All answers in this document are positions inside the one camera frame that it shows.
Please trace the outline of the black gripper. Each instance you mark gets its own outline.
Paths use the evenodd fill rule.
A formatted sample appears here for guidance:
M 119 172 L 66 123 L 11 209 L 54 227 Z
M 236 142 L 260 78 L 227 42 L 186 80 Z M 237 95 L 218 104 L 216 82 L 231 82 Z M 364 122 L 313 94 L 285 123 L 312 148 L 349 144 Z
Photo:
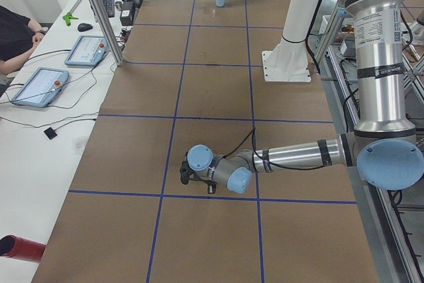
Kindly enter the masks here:
M 217 186 L 217 183 L 209 178 L 202 178 L 201 176 L 197 175 L 196 173 L 193 175 L 193 180 L 198 182 L 203 182 L 208 186 L 207 193 L 208 194 L 214 194 L 215 193 L 215 187 Z

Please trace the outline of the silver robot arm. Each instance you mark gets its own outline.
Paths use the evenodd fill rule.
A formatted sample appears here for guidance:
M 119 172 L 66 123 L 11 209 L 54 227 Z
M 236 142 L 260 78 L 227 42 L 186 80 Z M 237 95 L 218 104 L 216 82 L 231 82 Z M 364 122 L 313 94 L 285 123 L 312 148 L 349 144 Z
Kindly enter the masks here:
M 405 115 L 400 5 L 404 0 L 344 0 L 354 19 L 360 120 L 352 132 L 333 140 L 244 150 L 218 155 L 193 146 L 180 167 L 183 184 L 200 181 L 214 193 L 222 184 L 246 191 L 254 173 L 284 169 L 308 171 L 334 164 L 357 167 L 373 186 L 402 190 L 423 175 L 423 154 L 415 125 Z

